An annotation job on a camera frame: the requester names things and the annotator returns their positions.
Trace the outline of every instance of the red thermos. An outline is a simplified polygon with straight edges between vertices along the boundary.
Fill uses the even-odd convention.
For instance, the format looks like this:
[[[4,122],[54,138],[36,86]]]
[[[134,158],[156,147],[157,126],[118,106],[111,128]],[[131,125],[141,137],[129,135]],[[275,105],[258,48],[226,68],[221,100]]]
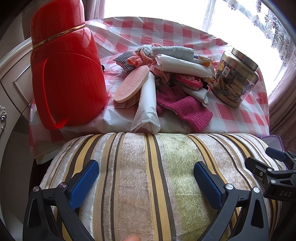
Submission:
[[[84,124],[103,108],[107,92],[96,43],[81,0],[53,0],[31,21],[33,93],[49,130]]]

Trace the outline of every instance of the thermos lid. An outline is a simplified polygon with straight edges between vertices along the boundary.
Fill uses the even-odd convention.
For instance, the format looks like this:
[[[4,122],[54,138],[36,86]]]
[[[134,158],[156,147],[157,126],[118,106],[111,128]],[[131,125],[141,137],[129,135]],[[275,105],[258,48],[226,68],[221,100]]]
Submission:
[[[238,51],[237,49],[233,48],[231,53],[235,55],[237,58],[239,58],[241,61],[243,61],[252,70],[256,71],[256,69],[258,68],[258,65],[253,60],[251,60],[248,56],[244,55],[242,52]]]
[[[56,34],[84,24],[81,0],[52,0],[39,8],[31,20],[33,46]]]

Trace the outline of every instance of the pink round sponge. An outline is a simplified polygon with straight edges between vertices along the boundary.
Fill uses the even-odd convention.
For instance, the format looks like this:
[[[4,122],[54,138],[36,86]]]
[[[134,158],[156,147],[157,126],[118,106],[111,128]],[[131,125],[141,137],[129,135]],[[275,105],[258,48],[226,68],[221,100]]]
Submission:
[[[133,97],[147,80],[148,74],[149,68],[146,65],[133,70],[115,91],[114,100],[122,103]]]

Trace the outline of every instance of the pink knit cloth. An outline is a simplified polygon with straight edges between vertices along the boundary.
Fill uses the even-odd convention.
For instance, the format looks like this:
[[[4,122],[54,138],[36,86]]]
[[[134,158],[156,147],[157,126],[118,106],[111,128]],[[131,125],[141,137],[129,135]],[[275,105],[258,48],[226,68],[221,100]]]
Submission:
[[[152,46],[161,46],[159,44],[151,44]],[[164,72],[164,71],[161,71],[159,69],[156,69],[155,66],[156,66],[156,60],[155,58],[149,58],[147,57],[143,50],[141,49],[140,52],[136,53],[135,51],[133,52],[133,56],[129,57],[126,62],[128,64],[131,64],[131,65],[134,65],[136,66],[137,68],[142,66],[142,65],[147,65],[150,69],[150,71],[155,74],[155,75],[158,75],[161,77],[161,79],[163,80],[164,83],[167,83],[169,80],[170,80],[170,77],[171,77],[171,73],[170,72]]]
[[[188,123],[194,133],[200,133],[213,117],[212,112],[192,96],[188,96],[179,85],[161,88],[156,93],[156,102],[175,112]],[[157,112],[161,114],[162,111],[157,106]]]

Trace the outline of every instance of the metal handle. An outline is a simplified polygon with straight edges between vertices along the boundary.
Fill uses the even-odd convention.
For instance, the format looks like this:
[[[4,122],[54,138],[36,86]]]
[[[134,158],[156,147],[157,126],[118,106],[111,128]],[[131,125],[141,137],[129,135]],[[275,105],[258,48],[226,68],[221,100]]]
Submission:
[[[0,137],[6,125],[6,118],[7,118],[7,114],[5,112],[5,107],[0,106],[0,123],[1,123]]]
[[[26,105],[29,104],[29,101],[26,99],[26,97],[24,96],[24,94],[22,93],[21,89],[19,88],[19,86],[17,85],[16,81],[20,78],[20,76],[28,69],[30,68],[31,65],[29,64],[17,77],[16,79],[12,82],[13,86],[16,88],[16,90],[18,91],[18,93],[20,94],[20,96],[22,97],[22,99],[25,101]]]

